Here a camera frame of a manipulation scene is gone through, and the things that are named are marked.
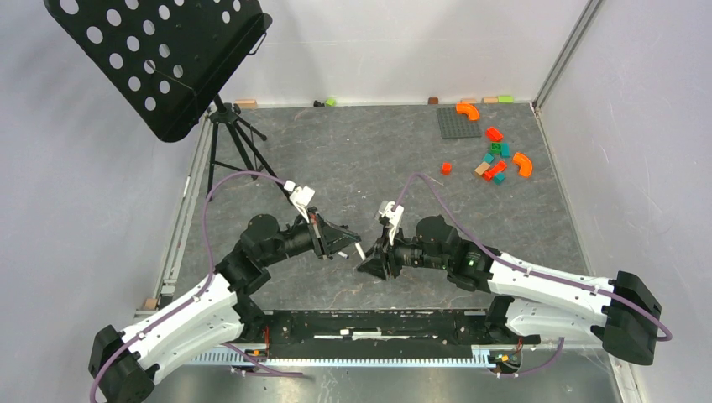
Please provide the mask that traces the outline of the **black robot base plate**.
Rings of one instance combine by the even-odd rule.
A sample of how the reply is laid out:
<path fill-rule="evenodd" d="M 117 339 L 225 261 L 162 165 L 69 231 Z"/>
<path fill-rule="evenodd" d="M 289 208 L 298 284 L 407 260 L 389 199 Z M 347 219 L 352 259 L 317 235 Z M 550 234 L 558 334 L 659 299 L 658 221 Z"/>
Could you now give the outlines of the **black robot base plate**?
<path fill-rule="evenodd" d="M 537 345 L 483 310 L 268 311 L 235 344 L 263 344 L 272 359 L 464 359 L 473 346 Z"/>

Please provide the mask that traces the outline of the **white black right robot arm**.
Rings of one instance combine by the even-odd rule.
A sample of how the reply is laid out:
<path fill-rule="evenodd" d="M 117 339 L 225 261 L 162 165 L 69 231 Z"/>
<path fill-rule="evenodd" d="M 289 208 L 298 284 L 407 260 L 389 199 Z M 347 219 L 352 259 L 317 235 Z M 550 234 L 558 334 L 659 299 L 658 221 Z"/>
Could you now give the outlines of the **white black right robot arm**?
<path fill-rule="evenodd" d="M 404 268 L 443 270 L 459 289 L 493 295 L 484 329 L 497 343 L 534 337 L 599 341 L 628 363 L 654 361 L 662 306 L 635 274 L 620 271 L 608 279 L 532 264 L 480 247 L 441 216 L 423 218 L 413 238 L 385 225 L 357 270 L 390 280 Z"/>

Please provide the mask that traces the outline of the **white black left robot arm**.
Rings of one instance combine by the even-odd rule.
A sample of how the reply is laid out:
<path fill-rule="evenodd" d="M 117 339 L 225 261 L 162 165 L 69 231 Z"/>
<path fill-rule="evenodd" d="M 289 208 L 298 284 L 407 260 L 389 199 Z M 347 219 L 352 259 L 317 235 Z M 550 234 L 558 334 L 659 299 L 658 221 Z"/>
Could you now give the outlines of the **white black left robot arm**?
<path fill-rule="evenodd" d="M 142 322 L 119 331 L 108 325 L 92 345 L 90 401 L 143 402 L 180 366 L 238 338 L 257 340 L 264 313 L 251 295 L 270 280 L 269 266 L 313 252 L 331 259 L 361 237 L 346 225 L 324 219 L 315 207 L 293 225 L 259 214 L 249 220 L 233 250 L 212 263 L 193 289 Z"/>

